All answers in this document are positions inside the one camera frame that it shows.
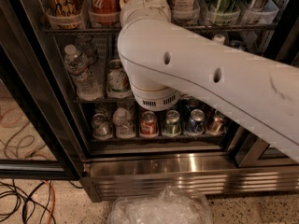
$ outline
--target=refrigerator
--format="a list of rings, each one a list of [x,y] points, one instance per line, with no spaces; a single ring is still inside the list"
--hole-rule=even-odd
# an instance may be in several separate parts
[[[212,38],[226,34],[241,39],[247,52],[298,66],[298,0],[272,0],[278,12],[268,24],[180,24]],[[142,109],[133,95],[107,96],[107,65],[118,58],[121,27],[94,27],[88,16],[83,27],[62,29],[46,22],[47,0],[0,0],[0,78],[55,159],[0,159],[0,177],[79,180],[93,202],[159,193],[166,185],[190,193],[233,194],[299,189],[299,164],[236,122],[227,119],[219,135],[162,134],[165,113],[157,112],[158,135],[140,135]],[[90,35],[98,50],[104,97],[79,100],[64,66],[64,47],[78,35]],[[181,94],[178,111],[186,101]],[[134,105],[135,136],[93,136],[95,105]]]

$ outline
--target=clear plastic bin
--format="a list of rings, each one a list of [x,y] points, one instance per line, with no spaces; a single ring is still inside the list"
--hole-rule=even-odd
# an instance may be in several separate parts
[[[93,28],[107,25],[118,25],[120,23],[120,12],[110,14],[98,14],[93,12],[92,6],[89,8],[90,20]]]
[[[200,16],[198,19],[201,25],[235,25],[240,15],[240,8],[235,12],[219,13],[211,12],[207,9],[205,0],[199,0]]]
[[[238,20],[240,25],[271,24],[279,12],[278,7],[272,0],[266,4],[262,12],[250,11],[240,3],[241,14]]]
[[[200,7],[195,1],[193,11],[176,11],[171,10],[171,17],[173,23],[197,24],[199,18]]]
[[[71,17],[55,17],[52,15],[50,9],[47,10],[46,15],[49,20],[50,26],[53,29],[71,29],[67,27],[73,27],[74,29],[85,29],[88,20],[88,7],[87,0],[84,1],[82,10],[76,16]]]

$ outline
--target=floor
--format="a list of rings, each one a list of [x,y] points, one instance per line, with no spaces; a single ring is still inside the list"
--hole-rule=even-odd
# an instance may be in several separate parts
[[[0,121],[0,160],[55,159],[9,93],[1,88],[1,82]],[[49,220],[49,214],[45,212],[44,207],[36,204],[33,214],[26,222],[28,224],[107,223],[113,202],[92,203],[85,191],[78,188],[79,186],[79,182],[68,181],[44,183],[42,180],[0,179],[0,222],[23,223],[22,211],[25,210],[23,208],[27,207],[28,217],[34,210],[33,203],[25,205],[23,198],[20,199],[19,208],[15,208],[18,201],[17,191],[19,198],[32,193],[31,198],[35,202],[44,206],[49,203],[49,208],[54,204],[55,219]],[[216,224],[299,224],[299,190],[235,196],[210,195],[206,198],[213,223]],[[15,213],[4,220],[14,209]]]

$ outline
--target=water bottle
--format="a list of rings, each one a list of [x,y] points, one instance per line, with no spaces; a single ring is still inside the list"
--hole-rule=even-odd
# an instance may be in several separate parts
[[[90,65],[93,65],[97,62],[97,47],[95,46],[90,35],[78,35],[75,40],[75,46],[86,54],[88,60],[90,61]]]
[[[64,64],[77,88],[78,98],[86,101],[101,98],[99,86],[85,53],[74,45],[67,45],[64,51]]]

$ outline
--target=vent grille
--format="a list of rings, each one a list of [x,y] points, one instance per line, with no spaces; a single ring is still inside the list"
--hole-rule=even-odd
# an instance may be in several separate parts
[[[164,104],[168,105],[169,103],[173,102],[174,100],[176,100],[176,95],[175,94],[173,96],[170,96],[168,99],[165,99]]]
[[[143,105],[146,105],[146,106],[151,106],[151,107],[156,107],[157,106],[156,102],[154,102],[154,101],[145,101],[145,100],[143,100],[142,102],[143,102]]]

